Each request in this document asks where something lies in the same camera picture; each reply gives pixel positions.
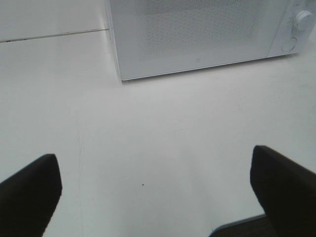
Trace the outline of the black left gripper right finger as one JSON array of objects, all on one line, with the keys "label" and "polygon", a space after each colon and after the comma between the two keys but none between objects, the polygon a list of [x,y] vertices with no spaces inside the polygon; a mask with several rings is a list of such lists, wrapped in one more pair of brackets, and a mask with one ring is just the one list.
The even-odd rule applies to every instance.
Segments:
[{"label": "black left gripper right finger", "polygon": [[257,145],[250,184],[279,237],[316,235],[316,175],[286,156]]}]

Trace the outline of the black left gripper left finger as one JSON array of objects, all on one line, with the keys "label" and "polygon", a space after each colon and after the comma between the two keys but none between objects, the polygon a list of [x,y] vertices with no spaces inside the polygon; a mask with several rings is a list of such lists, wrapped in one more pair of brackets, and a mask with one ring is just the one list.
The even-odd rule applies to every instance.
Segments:
[{"label": "black left gripper left finger", "polygon": [[62,194],[56,155],[46,154],[0,184],[0,235],[43,236]]}]

